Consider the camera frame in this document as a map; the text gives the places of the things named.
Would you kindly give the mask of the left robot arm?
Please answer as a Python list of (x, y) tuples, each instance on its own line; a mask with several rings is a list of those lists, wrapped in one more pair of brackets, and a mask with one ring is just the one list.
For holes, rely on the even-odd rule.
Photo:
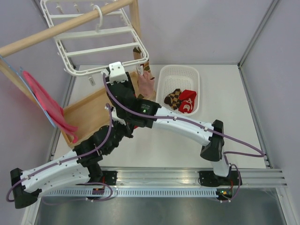
[(114, 121), (54, 161), (30, 170), (11, 170), (15, 208), (30, 206), (59, 188), (85, 183), (98, 185), (103, 178), (98, 162), (117, 148), (123, 137), (132, 138), (133, 130), (133, 125)]

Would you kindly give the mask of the brown argyle sock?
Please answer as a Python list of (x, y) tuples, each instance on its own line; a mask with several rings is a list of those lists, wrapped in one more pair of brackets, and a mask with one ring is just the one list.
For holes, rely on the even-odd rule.
[(165, 97), (164, 103), (169, 105), (173, 110), (178, 110), (181, 105), (181, 100), (179, 99), (181, 93), (181, 89), (175, 89)]

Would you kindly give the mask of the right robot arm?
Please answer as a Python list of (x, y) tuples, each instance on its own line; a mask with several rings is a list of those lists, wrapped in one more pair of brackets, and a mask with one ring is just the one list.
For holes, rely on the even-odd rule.
[(121, 124), (127, 131), (134, 127), (160, 128), (182, 135), (201, 145), (200, 156), (212, 165), (216, 183), (224, 185), (231, 179), (231, 166), (223, 155), (223, 122), (202, 123), (171, 112), (158, 103), (138, 99), (127, 74), (122, 82), (110, 82), (110, 77), (102, 75), (106, 93), (114, 106), (113, 121)]

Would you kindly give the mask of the plain red sock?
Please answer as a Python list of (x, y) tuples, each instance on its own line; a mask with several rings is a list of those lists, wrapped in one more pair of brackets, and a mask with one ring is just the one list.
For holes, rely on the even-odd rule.
[(191, 113), (195, 106), (195, 98), (197, 96), (197, 93), (193, 90), (184, 90), (180, 96), (180, 106), (178, 110), (181, 113)]

